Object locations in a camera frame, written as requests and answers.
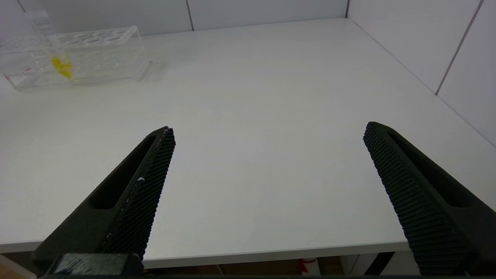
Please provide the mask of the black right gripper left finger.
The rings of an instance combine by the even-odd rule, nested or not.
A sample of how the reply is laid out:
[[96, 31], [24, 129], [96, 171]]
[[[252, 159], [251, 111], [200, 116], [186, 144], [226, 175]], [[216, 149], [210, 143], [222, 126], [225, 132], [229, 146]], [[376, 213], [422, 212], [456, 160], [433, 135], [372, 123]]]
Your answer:
[[147, 135], [37, 247], [37, 269], [69, 253], [143, 258], [175, 146], [171, 127]]

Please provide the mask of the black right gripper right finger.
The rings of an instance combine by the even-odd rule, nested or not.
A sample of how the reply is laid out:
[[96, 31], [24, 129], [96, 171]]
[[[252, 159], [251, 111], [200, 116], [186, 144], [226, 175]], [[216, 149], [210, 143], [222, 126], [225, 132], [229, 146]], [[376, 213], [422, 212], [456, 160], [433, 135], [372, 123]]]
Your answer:
[[363, 141], [420, 274], [495, 275], [495, 211], [391, 127], [369, 122]]

